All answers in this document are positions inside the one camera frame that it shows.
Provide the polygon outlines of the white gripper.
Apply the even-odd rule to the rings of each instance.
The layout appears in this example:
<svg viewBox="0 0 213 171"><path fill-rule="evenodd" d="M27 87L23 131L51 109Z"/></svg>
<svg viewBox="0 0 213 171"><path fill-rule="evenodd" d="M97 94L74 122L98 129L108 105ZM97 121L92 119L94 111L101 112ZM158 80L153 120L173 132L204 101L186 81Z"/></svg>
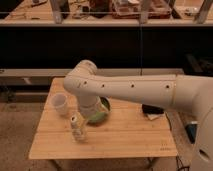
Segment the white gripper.
<svg viewBox="0 0 213 171"><path fill-rule="evenodd" d="M78 97L78 110L84 118L97 113L101 105L100 98L98 96L79 96Z"/></svg>

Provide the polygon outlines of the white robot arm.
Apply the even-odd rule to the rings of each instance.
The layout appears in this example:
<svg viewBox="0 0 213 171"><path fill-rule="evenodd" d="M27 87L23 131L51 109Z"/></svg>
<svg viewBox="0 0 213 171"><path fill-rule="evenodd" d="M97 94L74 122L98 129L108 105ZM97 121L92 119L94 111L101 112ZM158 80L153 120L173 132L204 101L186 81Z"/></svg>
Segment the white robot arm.
<svg viewBox="0 0 213 171"><path fill-rule="evenodd" d="M102 97L173 108L197 117L190 171L213 171L213 77L144 75L106 77L90 60L79 62L64 78L65 90L76 96L85 116L98 110Z"/></svg>

